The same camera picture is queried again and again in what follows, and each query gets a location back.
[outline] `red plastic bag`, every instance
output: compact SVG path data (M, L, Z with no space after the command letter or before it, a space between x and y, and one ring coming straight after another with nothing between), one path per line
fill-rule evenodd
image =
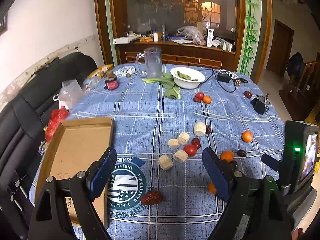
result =
M69 112L66 110L65 106L62 106L61 109L52 110L47 129L44 132L44 138L47 142L50 142L58 125L61 123L61 121L65 120L68 116L69 116Z

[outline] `wall mural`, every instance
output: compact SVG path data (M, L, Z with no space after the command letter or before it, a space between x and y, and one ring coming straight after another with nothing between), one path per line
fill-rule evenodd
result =
M244 42L237 72L250 76L261 26L261 0L246 0Z
M111 46L111 53L113 58L113 63L115 66L118 65L117 54L116 54L116 46L113 45L113 29L112 29L112 19L111 19L111 10L110 10L110 0L106 1L106 14L107 14L107 26L108 26L108 33L110 39L110 46Z

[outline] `wire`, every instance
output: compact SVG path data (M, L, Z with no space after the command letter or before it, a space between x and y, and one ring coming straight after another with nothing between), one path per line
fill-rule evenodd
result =
M209 80L209 78L211 78L211 77L214 75L215 78L216 78L216 81L217 81L218 84L219 84L219 86L220 86L225 92L233 93L234 91L236 91L236 80L233 80L232 78L231 78L231 80L233 81L233 85L234 85L234 87L235 87L235 89L233 89L232 91L226 90L226 89L220 84L220 81L217 80L217 75L216 75L219 71L215 71L215 70L213 70L212 68L211 68L211 69L202 69L202 70L198 70L198 71L207 71L207 70L211 70L211 71L212 71L212 74L210 75L210 77L208 77L205 81L203 81L203 82L201 82L201 83L206 83L206 82Z

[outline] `green vegetable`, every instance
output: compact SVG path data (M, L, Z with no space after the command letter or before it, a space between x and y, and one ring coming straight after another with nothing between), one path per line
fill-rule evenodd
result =
M178 87L174 83L173 76L165 72L163 72L162 75L163 75L162 78L144 78L142 79L142 81L145 83L160 82L162 86L167 89L167 91L164 93L164 95L167 98L180 99L181 98L181 95L179 93L180 87Z
M190 76L184 75L180 71L177 71L177 74L178 74L179 78L182 78L182 79L185 79L185 80L191 80L191 81L198 81L198 79L191 79Z
M173 76L170 74L167 74L165 72L162 73L162 78L144 78L142 79L145 83L155 83L160 82L164 88L171 89L174 86Z
M175 85L173 88L168 89L164 95L167 98L173 98L173 99L180 99L181 95L179 93L180 87L178 87L177 85Z

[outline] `pitcher handle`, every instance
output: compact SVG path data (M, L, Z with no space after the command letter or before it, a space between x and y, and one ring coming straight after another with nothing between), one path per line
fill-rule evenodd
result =
M139 59L140 58L144 58L144 53L137 53L137 57L136 57L136 70L139 72L141 77L146 77L147 76L147 72L146 70L140 70L139 65L141 65L141 63L139 63Z

